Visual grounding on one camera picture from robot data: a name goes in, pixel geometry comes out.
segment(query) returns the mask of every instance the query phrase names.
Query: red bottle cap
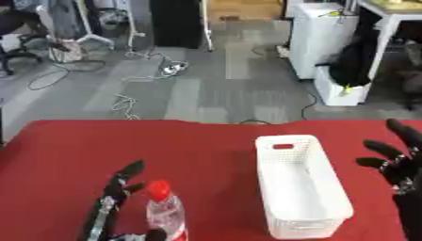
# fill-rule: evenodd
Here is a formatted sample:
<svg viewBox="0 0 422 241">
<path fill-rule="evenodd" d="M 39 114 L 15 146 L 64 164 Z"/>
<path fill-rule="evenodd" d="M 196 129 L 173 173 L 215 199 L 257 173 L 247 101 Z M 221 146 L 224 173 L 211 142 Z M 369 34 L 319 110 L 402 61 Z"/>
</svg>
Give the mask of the red bottle cap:
<svg viewBox="0 0 422 241">
<path fill-rule="evenodd" d="M 170 192 L 170 184 L 166 180 L 153 181 L 148 185 L 148 192 L 153 201 L 162 201 L 166 199 Z"/>
</svg>

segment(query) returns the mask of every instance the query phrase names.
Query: backpack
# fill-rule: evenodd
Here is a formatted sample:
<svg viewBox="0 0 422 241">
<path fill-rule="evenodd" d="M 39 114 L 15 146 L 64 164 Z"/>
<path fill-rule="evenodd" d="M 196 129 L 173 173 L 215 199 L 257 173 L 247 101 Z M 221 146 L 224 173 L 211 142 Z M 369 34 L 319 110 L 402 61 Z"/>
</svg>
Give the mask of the backpack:
<svg viewBox="0 0 422 241">
<path fill-rule="evenodd" d="M 367 77 L 377 49 L 377 34 L 357 37 L 346 46 L 337 59 L 327 64 L 333 81 L 342 87 L 358 87 L 368 84 Z"/>
</svg>

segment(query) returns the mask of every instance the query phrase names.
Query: office chair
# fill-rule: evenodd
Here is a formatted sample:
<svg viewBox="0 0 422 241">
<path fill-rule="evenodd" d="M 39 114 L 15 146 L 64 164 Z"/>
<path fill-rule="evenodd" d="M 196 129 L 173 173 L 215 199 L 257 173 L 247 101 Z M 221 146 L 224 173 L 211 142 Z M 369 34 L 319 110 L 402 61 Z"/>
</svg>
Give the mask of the office chair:
<svg viewBox="0 0 422 241">
<path fill-rule="evenodd" d="M 7 10 L 0 12 L 0 40 L 3 39 L 4 35 L 10 34 L 17 29 L 21 28 L 23 25 L 27 24 L 33 31 L 38 31 L 40 27 L 40 19 L 36 13 L 25 12 L 17 10 L 14 6 L 13 0 L 2 0 L 0 1 L 1 7 L 8 7 Z M 42 59 L 32 53 L 27 52 L 26 47 L 24 46 L 30 40 L 33 40 L 32 37 L 22 36 L 20 37 L 21 46 L 17 49 L 6 52 L 6 50 L 0 44 L 0 61 L 3 67 L 3 71 L 7 75 L 13 75 L 13 70 L 10 69 L 8 62 L 15 57 L 28 57 L 34 58 L 38 62 L 41 62 Z"/>
</svg>

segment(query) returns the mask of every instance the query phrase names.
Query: basket handle hole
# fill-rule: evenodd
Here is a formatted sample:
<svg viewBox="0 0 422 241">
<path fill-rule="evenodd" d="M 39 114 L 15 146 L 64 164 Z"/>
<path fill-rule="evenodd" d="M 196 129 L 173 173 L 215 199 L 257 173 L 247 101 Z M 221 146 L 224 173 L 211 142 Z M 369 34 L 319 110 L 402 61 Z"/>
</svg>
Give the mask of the basket handle hole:
<svg viewBox="0 0 422 241">
<path fill-rule="evenodd" d="M 285 149 L 293 149 L 294 146 L 293 144 L 276 144 L 272 148 L 276 150 L 285 150 Z"/>
</svg>

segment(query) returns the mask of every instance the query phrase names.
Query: bottle label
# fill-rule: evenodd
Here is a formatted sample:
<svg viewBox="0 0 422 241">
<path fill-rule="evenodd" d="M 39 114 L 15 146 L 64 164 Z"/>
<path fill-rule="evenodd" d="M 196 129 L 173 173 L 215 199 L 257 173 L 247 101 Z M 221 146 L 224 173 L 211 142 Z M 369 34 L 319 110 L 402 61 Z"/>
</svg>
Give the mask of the bottle label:
<svg viewBox="0 0 422 241">
<path fill-rule="evenodd" d="M 171 241 L 187 241 L 187 228 L 185 223 L 180 225 L 179 230 L 172 236 Z"/>
</svg>

